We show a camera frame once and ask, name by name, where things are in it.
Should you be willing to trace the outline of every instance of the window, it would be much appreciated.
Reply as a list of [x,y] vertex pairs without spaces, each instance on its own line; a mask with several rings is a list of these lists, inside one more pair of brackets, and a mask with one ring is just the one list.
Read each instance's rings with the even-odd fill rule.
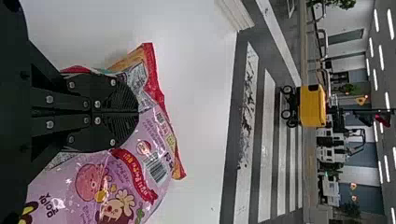
[[395,38],[395,33],[393,31],[393,20],[392,20],[392,13],[390,9],[388,9],[388,25],[389,25],[389,33],[390,33],[390,39]]
[[379,171],[379,182],[381,184],[384,183],[384,180],[382,178],[382,167],[381,167],[381,161],[378,162],[378,171]]
[[388,168],[388,156],[384,156],[384,162],[385,162],[385,174],[387,175],[387,181],[389,183],[390,176],[389,176],[389,168]]
[[373,39],[371,37],[369,38],[369,45],[370,45],[370,54],[371,54],[372,58],[374,58]]
[[382,45],[378,46],[378,53],[379,53],[379,63],[381,64],[381,70],[384,71],[384,56],[382,55]]
[[378,82],[376,82],[376,71],[373,69],[373,78],[374,78],[374,88],[378,91]]
[[366,58],[366,68],[367,68],[367,76],[370,76],[370,62],[368,58]]
[[376,13],[376,9],[374,9],[374,22],[375,22],[375,29],[376,32],[379,32],[379,22],[378,22],[378,15]]
[[[340,44],[340,43],[345,43],[345,42],[352,41],[352,40],[362,39],[363,33],[364,33],[364,29],[359,29],[359,30],[344,32],[344,33],[341,33],[338,35],[330,35],[329,36],[329,45]],[[321,46],[324,46],[326,43],[323,38],[321,38],[319,40],[319,42],[320,42]]]

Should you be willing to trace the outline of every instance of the plastic packaging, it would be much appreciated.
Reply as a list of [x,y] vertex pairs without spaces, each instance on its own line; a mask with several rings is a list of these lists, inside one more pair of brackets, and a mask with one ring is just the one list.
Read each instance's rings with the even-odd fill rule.
[[78,154],[29,185],[28,224],[143,224],[161,203],[175,170],[176,138],[159,105],[140,114],[120,147]]

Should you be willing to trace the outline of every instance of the yellow cart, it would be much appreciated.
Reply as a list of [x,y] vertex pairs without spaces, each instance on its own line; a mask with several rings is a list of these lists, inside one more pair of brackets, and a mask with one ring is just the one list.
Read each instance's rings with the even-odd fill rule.
[[288,127],[302,124],[318,128],[326,125],[326,93],[321,85],[284,86],[281,91],[289,104],[289,109],[281,113]]

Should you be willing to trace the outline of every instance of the white floor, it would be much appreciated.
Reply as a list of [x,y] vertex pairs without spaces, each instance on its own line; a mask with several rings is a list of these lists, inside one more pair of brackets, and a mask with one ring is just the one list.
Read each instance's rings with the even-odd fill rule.
[[[280,110],[286,109],[286,100],[280,93]],[[277,215],[286,213],[286,150],[287,150],[287,130],[286,121],[279,120],[279,164],[277,176]]]
[[275,82],[265,70],[262,118],[262,164],[260,172],[259,223],[271,218],[271,187],[274,147]]
[[29,36],[56,65],[107,67],[153,42],[188,176],[153,223],[219,223],[236,32],[212,0],[21,0]]

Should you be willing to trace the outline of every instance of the screw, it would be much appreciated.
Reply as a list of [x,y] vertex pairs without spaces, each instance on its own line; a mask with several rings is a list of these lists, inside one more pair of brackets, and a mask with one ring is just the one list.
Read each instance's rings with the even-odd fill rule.
[[49,120],[47,121],[47,129],[52,129],[53,128],[53,121]]
[[21,145],[20,146],[20,152],[22,152],[22,153],[26,152],[28,149],[29,149],[28,145]]
[[53,97],[51,95],[46,96],[46,102],[47,104],[52,104],[53,103]]
[[95,124],[99,125],[102,120],[99,117],[95,118]]
[[74,82],[69,82],[69,88],[70,89],[74,89],[76,87],[76,83],[74,83]]
[[21,71],[21,72],[20,72],[20,77],[21,77],[23,80],[26,80],[26,79],[28,79],[30,76],[29,76],[29,74],[27,74],[25,71]]
[[100,101],[95,101],[95,107],[99,108],[100,107]]
[[74,143],[74,136],[73,136],[73,135],[70,135],[68,141],[69,141],[70,144]]

